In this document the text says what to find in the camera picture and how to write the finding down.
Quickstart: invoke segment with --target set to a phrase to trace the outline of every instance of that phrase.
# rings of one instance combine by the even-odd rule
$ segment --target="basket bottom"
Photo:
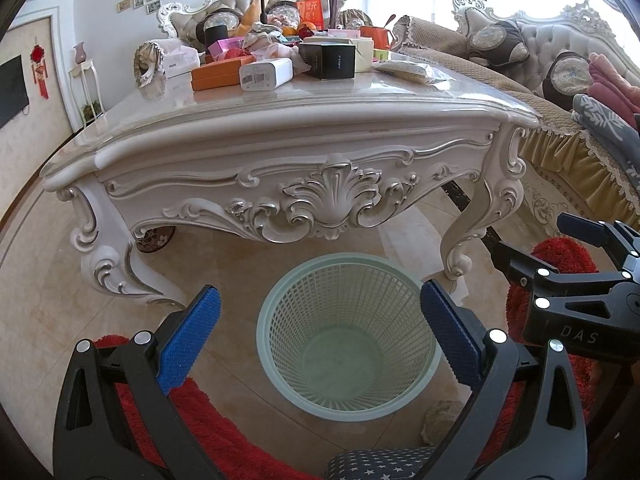
[[[383,367],[380,346],[356,326],[332,326],[316,333],[302,352],[301,375],[316,404],[337,408],[366,394]]]

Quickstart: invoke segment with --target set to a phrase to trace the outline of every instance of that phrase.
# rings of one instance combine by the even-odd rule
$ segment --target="coffee table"
[[[518,140],[535,111],[447,71],[434,86],[378,72],[273,92],[191,91],[191,76],[156,78],[83,130],[46,164],[47,191],[71,201],[71,243],[95,289],[184,303],[146,265],[151,228],[194,225],[270,243],[336,239],[400,214],[458,177],[470,205],[442,238],[446,275],[468,272],[466,241],[520,206]]]

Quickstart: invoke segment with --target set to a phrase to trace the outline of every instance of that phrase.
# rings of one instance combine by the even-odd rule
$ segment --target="orange mug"
[[[364,38],[371,38],[373,40],[373,48],[378,50],[389,50],[397,41],[394,34],[388,28],[383,27],[369,27],[365,25],[364,27],[360,27],[360,34]]]

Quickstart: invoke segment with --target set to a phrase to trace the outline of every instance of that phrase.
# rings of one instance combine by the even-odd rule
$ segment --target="black box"
[[[300,43],[300,56],[311,65],[307,75],[318,79],[352,79],[356,72],[356,46],[345,43]]]

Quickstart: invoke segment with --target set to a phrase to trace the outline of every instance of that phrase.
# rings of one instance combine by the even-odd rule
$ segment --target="basket rim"
[[[402,267],[398,266],[388,258],[382,258],[380,256],[373,256],[372,254],[365,253],[332,253],[319,256],[291,269],[287,274],[280,278],[270,290],[267,297],[262,302],[262,307],[260,308],[260,315],[258,316],[258,324],[256,328],[256,346],[258,349],[260,363],[262,364],[262,368],[267,374],[269,380],[276,387],[279,393],[295,406],[307,413],[311,413],[312,415],[316,415],[327,420],[334,420],[337,422],[363,422],[396,412],[414,400],[415,397],[425,389],[426,385],[434,376],[436,369],[440,364],[442,350],[440,349],[440,345],[432,332],[432,345],[420,375],[418,375],[416,380],[402,394],[373,408],[353,411],[334,410],[332,408],[319,406],[318,404],[305,399],[305,397],[294,390],[282,377],[280,371],[275,365],[273,354],[271,352],[269,336],[275,308],[277,304],[280,303],[280,300],[283,298],[286,291],[304,276],[311,274],[312,272],[316,272],[317,270],[340,264],[360,264],[384,270],[403,282],[409,288],[412,288],[416,296],[420,298],[420,290],[422,288],[421,280],[411,276]]]

